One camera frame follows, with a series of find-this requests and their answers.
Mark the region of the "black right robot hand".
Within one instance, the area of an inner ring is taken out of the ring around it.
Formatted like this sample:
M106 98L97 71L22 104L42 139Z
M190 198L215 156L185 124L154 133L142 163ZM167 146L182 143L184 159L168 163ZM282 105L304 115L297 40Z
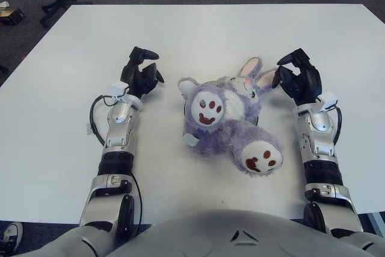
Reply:
M315 103L318 96L322 94L320 74L309 60L310 58L301 48L285 55L277 62L279 67L275 71L271 84L272 88L280 85L297 106ZM285 64L289 63L299 68L298 75L285 67Z

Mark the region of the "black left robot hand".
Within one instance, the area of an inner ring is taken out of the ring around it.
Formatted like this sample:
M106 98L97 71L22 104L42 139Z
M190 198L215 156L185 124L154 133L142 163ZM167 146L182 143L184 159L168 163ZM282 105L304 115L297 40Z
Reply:
M156 64L152 63L139 70L139 65L144 60L158 60L159 55L147 49L135 46L129 56L127 65L124 66L120 80L128 85L128 94L141 99L142 95L149 94L157 84L164 83L164 79L157 69Z

